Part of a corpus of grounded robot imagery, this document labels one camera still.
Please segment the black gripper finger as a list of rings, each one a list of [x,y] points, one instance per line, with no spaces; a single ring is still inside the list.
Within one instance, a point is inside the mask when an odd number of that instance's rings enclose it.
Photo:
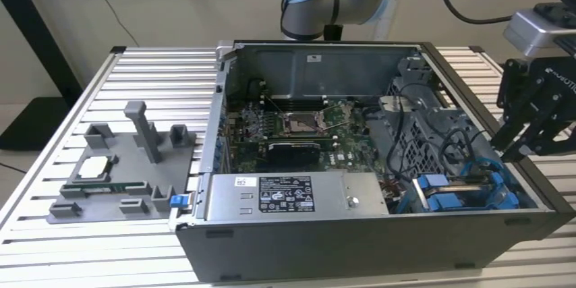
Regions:
[[[506,116],[501,127],[501,152],[505,162],[518,162],[529,155],[575,154],[575,119],[561,113]]]
[[[507,60],[498,94],[498,107],[503,110],[503,125],[491,140],[498,150],[506,150],[511,146],[525,124],[534,116],[535,109],[530,108],[531,101],[543,83],[542,73],[531,69],[526,60]]]

